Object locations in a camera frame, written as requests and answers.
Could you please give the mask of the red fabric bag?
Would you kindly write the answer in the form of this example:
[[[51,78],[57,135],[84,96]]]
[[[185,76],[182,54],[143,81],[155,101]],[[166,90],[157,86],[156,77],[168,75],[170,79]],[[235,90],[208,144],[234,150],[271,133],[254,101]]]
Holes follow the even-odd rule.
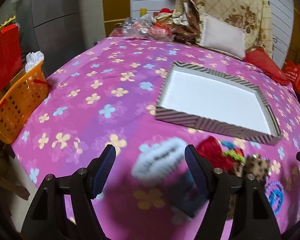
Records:
[[[0,32],[0,91],[23,67],[19,43],[19,29],[15,24]]]

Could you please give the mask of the orange plastic basket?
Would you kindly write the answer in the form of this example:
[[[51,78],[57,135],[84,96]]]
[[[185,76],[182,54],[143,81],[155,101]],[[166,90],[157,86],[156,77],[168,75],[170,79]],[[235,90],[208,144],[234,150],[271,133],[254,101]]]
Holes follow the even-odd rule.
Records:
[[[32,112],[48,96],[51,84],[46,81],[43,61],[23,75],[0,100],[0,140],[15,141]]]

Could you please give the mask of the red cushion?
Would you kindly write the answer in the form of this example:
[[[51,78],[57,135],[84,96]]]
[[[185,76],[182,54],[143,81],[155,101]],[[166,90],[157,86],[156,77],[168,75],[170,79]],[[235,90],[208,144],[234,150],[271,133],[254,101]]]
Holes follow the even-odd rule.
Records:
[[[245,62],[253,64],[255,67],[262,70],[266,76],[270,77],[280,85],[287,86],[290,81],[285,73],[276,65],[276,63],[269,57],[269,55],[262,49],[256,48],[245,54]]]

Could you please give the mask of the red santa plush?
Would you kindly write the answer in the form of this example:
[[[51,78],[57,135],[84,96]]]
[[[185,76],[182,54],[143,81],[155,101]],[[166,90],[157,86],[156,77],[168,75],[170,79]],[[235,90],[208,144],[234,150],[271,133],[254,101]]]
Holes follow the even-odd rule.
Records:
[[[159,12],[153,13],[154,21],[161,25],[173,25],[172,14],[172,10],[162,8]]]

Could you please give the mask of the grey wardrobe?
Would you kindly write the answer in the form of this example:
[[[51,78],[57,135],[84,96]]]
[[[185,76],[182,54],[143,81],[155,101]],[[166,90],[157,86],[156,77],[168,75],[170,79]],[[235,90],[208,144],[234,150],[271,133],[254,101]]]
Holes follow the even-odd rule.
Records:
[[[44,54],[46,76],[106,36],[102,0],[17,0],[15,8],[21,46]]]

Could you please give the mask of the brown patterned cloth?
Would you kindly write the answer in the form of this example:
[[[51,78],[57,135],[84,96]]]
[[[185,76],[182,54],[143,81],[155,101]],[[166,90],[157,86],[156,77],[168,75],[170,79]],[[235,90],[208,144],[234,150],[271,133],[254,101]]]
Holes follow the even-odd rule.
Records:
[[[202,31],[199,9],[201,0],[175,0],[172,12],[173,35],[176,42],[198,44]]]

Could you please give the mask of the striped white tray box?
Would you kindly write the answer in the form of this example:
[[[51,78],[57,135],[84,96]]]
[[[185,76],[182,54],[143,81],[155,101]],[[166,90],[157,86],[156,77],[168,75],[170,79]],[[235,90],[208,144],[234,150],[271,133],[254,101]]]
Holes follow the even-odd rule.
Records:
[[[276,145],[279,123],[262,90],[239,77],[174,61],[157,98],[156,119]]]

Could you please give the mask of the floral beige quilt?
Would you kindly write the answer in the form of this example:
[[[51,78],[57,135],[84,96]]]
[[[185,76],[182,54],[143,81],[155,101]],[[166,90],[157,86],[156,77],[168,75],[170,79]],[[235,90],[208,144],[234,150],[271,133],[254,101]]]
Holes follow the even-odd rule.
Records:
[[[208,14],[229,25],[245,30],[245,49],[263,48],[272,57],[273,35],[269,0],[201,0],[200,11],[203,24]]]

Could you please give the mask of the blue hair claw clip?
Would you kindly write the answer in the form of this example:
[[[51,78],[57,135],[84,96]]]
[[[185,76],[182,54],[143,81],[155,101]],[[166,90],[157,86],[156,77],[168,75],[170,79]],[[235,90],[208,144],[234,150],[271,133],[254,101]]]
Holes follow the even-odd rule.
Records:
[[[170,187],[168,197],[173,206],[190,218],[194,218],[207,202],[206,196],[197,189],[190,171],[183,173]]]

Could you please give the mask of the white pillow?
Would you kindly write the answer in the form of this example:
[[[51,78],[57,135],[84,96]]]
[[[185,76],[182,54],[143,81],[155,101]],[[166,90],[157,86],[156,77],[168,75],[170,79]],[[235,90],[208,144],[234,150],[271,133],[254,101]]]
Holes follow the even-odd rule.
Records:
[[[223,51],[242,60],[245,57],[245,34],[243,29],[204,14],[199,45]]]

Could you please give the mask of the red bow hair clip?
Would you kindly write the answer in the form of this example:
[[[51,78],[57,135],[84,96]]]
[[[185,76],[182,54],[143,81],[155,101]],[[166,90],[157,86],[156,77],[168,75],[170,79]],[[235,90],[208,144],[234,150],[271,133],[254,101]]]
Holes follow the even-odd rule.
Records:
[[[234,160],[232,157],[223,154],[222,148],[215,137],[207,137],[196,147],[196,150],[202,158],[210,162],[213,168],[221,168],[228,173],[233,172]]]

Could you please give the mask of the red shopping bag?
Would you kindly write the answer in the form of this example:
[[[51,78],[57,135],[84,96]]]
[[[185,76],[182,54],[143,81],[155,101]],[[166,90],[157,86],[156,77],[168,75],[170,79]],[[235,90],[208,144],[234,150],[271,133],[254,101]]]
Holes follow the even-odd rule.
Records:
[[[288,60],[283,68],[283,72],[292,84],[294,91],[300,94],[300,64],[295,64]]]

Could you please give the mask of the pink floral bedsheet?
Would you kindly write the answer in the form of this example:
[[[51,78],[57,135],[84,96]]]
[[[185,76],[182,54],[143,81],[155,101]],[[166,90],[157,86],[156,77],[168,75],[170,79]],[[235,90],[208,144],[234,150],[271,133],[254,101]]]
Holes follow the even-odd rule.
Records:
[[[205,209],[194,219],[170,205],[165,192],[187,170],[178,169],[161,184],[144,187],[131,169],[144,144],[171,137],[198,145],[209,136],[194,128],[155,119],[161,84],[174,61],[224,72],[256,84],[283,134],[276,146],[216,135],[245,155],[270,160],[266,193],[281,231],[300,220],[300,105],[291,86],[282,86],[252,64],[203,48],[155,40],[110,37],[74,57],[48,79],[47,98],[31,114],[12,148],[34,185],[44,177],[73,174],[98,157],[106,145],[117,156],[104,191],[92,201],[111,239],[193,239]]]

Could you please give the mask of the leopard print hair bow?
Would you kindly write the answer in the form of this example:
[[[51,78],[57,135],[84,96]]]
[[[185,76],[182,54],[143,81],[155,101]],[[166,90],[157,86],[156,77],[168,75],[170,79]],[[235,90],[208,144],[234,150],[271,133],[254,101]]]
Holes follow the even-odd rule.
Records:
[[[233,175],[237,177],[242,177],[247,173],[252,173],[260,185],[264,188],[266,184],[266,177],[268,175],[269,160],[263,159],[261,157],[254,157],[249,155],[246,158],[245,164],[234,164]],[[231,194],[229,199],[228,213],[226,215],[226,220],[231,220],[234,217],[236,205],[236,195]]]

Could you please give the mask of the white fluffy scrunchie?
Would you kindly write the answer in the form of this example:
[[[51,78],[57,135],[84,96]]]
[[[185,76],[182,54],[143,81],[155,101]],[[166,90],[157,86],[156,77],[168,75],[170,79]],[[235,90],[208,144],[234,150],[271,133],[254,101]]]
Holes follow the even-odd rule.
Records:
[[[159,144],[139,148],[140,154],[132,167],[132,176],[145,187],[160,184],[178,168],[184,160],[187,143],[178,137],[171,137]]]

